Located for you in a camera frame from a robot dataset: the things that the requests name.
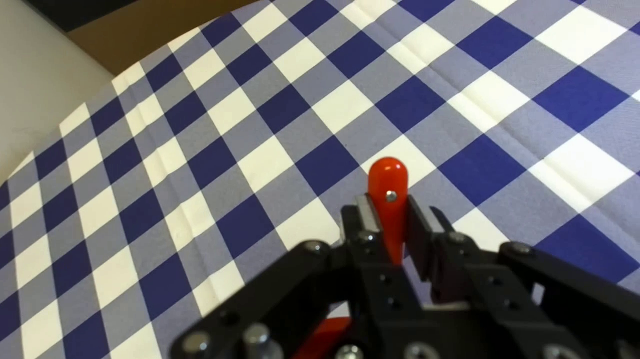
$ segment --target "tablecloth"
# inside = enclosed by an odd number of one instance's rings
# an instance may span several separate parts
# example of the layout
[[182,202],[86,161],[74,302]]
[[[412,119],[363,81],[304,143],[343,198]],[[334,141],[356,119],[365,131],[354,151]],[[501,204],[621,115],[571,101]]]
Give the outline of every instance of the tablecloth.
[[274,0],[195,27],[3,182],[3,356],[164,356],[287,248],[340,238],[382,155],[484,246],[639,290],[639,21],[635,1]]

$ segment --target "table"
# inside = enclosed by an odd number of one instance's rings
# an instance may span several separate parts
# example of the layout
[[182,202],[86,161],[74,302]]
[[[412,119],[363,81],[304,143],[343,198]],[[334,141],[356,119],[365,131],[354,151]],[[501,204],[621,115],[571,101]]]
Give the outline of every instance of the table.
[[640,288],[640,5],[256,1],[79,105],[0,186],[3,356],[163,356],[380,155],[495,248]]

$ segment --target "red knob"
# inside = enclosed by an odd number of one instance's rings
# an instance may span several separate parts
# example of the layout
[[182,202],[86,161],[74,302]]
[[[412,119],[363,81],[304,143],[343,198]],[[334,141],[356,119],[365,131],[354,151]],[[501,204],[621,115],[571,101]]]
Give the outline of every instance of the red knob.
[[402,262],[405,216],[408,206],[408,171],[397,157],[380,157],[369,171],[369,194],[382,224],[386,250]]

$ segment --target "blue and white checkered tablecloth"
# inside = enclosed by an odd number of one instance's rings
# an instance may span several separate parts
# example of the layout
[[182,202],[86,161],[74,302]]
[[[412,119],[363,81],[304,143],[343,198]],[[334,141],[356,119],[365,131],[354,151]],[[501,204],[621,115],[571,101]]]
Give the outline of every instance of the blue and white checkered tablecloth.
[[380,155],[484,246],[640,290],[639,21],[632,0],[277,0],[177,37],[0,186],[0,356],[164,356],[336,240]]

